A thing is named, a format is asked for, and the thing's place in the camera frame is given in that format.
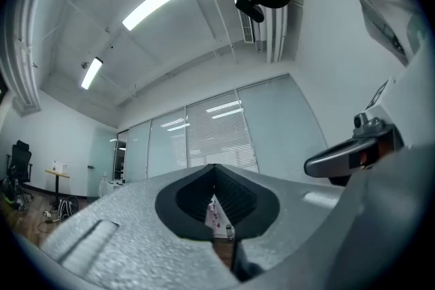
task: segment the glass panel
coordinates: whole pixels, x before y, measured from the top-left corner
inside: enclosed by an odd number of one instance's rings
[[[304,183],[325,183],[304,172],[304,162],[326,149],[302,92],[290,77],[237,91],[260,173]]]
[[[149,135],[149,121],[130,128],[124,164],[127,182],[145,179]]]
[[[258,172],[235,92],[188,107],[187,117],[189,167],[222,163]]]
[[[114,180],[121,180],[124,178],[124,160],[125,151],[127,148],[127,137],[127,130],[118,134],[118,141],[116,143]]]
[[[148,177],[186,168],[184,109],[152,120]]]
[[[114,170],[116,133],[104,128],[95,128],[90,146],[88,166],[88,199],[99,197],[99,187],[103,176],[111,179]]]

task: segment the white box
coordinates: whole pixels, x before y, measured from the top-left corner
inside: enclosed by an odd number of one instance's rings
[[[54,172],[57,172],[60,174],[67,174],[68,173],[67,165],[64,163],[60,163],[58,161],[53,161],[52,170]]]

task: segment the wooden tabletop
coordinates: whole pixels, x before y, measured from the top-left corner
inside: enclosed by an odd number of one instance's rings
[[[57,173],[57,172],[54,172],[53,170],[47,170],[47,169],[46,169],[46,172],[47,172],[47,173],[50,173],[50,174],[53,174],[53,175],[58,175],[59,177],[64,177],[64,178],[68,178],[68,179],[69,179],[69,176],[68,176],[68,175],[66,175],[66,174],[62,174],[62,173]]]

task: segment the chair headrest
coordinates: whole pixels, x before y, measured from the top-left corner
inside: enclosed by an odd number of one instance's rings
[[[17,141],[16,146],[18,146],[18,148],[20,148],[23,151],[29,150],[29,144],[23,143],[22,141]]]

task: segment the chair backrest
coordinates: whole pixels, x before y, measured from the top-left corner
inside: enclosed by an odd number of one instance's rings
[[[8,173],[21,182],[29,181],[29,162],[32,153],[29,151],[29,144],[17,141],[12,146],[12,159]]]

